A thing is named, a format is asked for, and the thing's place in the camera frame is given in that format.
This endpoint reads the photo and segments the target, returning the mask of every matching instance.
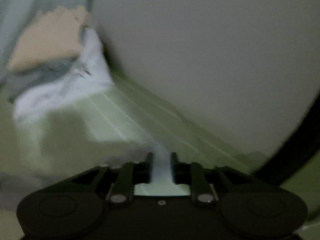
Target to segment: gray cloth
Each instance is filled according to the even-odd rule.
[[[52,60],[41,64],[38,68],[21,73],[9,73],[6,77],[6,87],[9,93],[9,102],[24,91],[42,84],[57,80],[65,75],[71,68],[75,58]]]

